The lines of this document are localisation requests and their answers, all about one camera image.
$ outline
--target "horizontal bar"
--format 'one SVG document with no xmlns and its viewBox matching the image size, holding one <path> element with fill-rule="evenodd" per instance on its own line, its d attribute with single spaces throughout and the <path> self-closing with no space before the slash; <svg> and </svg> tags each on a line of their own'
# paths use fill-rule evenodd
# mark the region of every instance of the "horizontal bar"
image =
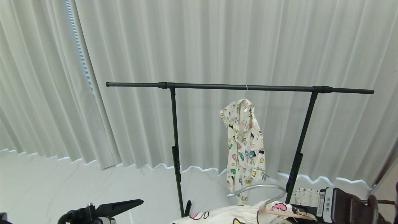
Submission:
<svg viewBox="0 0 398 224">
<path fill-rule="evenodd" d="M 232 84 L 193 84 L 193 83 L 110 83 L 106 86 L 123 87 L 158 87 L 158 88 L 197 88 L 197 89 L 229 89 L 229 90 L 263 90 L 263 91 L 289 91 L 289 92 L 343 92 L 373 94 L 374 90 L 353 88 L 332 88 L 329 86 L 259 86 L 259 85 L 232 85 Z"/>
</svg>

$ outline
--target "white label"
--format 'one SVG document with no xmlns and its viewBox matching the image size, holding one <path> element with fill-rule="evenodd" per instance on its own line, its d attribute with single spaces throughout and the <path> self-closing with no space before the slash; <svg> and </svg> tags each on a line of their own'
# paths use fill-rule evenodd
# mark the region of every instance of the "white label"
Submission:
<svg viewBox="0 0 398 224">
<path fill-rule="evenodd" d="M 333 188 L 326 189 L 323 218 L 324 222 L 332 222 Z"/>
<path fill-rule="evenodd" d="M 318 209 L 316 210 L 316 216 L 322 217 L 323 214 L 323 204 L 325 202 L 325 192 L 319 192 L 319 199 L 318 199 Z"/>
</svg>

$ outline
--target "rack leg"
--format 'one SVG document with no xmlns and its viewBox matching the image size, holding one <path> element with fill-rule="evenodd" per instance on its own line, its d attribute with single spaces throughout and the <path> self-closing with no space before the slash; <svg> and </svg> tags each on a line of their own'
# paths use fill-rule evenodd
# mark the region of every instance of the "rack leg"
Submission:
<svg viewBox="0 0 398 224">
<path fill-rule="evenodd" d="M 174 130 L 174 144 L 175 144 L 172 147 L 174 172 L 176 175 L 176 182 L 177 182 L 179 209 L 181 212 L 181 217 L 185 217 L 189 215 L 192 203 L 191 201 L 188 201 L 186 210 L 184 212 L 184 205 L 183 205 L 182 192 L 181 192 L 181 169 L 180 169 L 179 148 L 178 148 L 176 89 L 174 86 L 170 87 L 170 93 L 172 97 L 173 130 Z"/>
<path fill-rule="evenodd" d="M 308 109 L 307 109 L 307 114 L 305 115 L 304 125 L 303 125 L 302 130 L 301 130 L 300 139 L 298 141 L 296 155 L 295 155 L 295 158 L 293 160 L 292 169 L 290 170 L 289 179 L 288 179 L 287 184 L 286 184 L 286 192 L 287 192 L 286 201 L 285 201 L 286 204 L 290 203 L 290 199 L 291 199 L 292 194 L 293 194 L 293 189 L 295 187 L 297 175 L 299 174 L 298 170 L 300 169 L 301 160 L 302 160 L 302 157 L 303 157 L 303 154 L 301 153 L 301 148 L 302 148 L 302 145 L 304 143 L 305 134 L 307 133 L 308 124 L 310 123 L 310 118 L 311 118 L 311 115 L 312 115 L 312 111 L 314 109 L 314 105 L 315 105 L 315 101 L 316 101 L 316 97 L 317 96 L 318 96 L 318 92 L 312 92 L 311 99 L 310 99 L 310 104 L 308 105 Z"/>
</svg>

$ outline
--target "rack foot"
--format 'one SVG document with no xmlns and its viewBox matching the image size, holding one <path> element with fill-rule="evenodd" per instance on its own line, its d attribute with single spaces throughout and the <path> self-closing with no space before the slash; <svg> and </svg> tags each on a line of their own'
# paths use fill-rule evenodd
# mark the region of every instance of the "rack foot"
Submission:
<svg viewBox="0 0 398 224">
<path fill-rule="evenodd" d="M 189 200 L 187 202 L 187 206 L 185 207 L 184 217 L 187 217 L 189 215 L 189 213 L 191 212 L 191 207 L 192 207 L 192 202 Z"/>
</svg>

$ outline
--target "hanging shirt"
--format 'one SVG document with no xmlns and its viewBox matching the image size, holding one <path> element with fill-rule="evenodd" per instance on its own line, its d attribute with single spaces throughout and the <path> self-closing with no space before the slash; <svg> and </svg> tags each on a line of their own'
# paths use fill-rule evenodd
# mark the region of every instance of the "hanging shirt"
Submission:
<svg viewBox="0 0 398 224">
<path fill-rule="evenodd" d="M 263 135 L 254 116 L 254 105 L 247 99 L 230 103 L 220 112 L 228 132 L 227 184 L 231 192 L 252 184 L 253 178 L 265 180 Z M 238 197 L 246 204 L 250 191 Z"/>
<path fill-rule="evenodd" d="M 254 206 L 228 206 L 217 208 L 214 210 L 191 214 L 187 217 L 173 221 L 171 224 L 200 224 L 200 223 L 217 223 L 217 224 L 288 224 L 291 223 L 286 219 L 287 216 L 275 214 L 261 214 L 260 208 L 263 207 L 265 201 L 261 201 Z M 312 220 L 316 220 L 315 216 L 279 201 L 274 201 L 266 206 L 267 210 L 281 212 L 286 214 L 299 214 L 307 216 Z"/>
</svg>

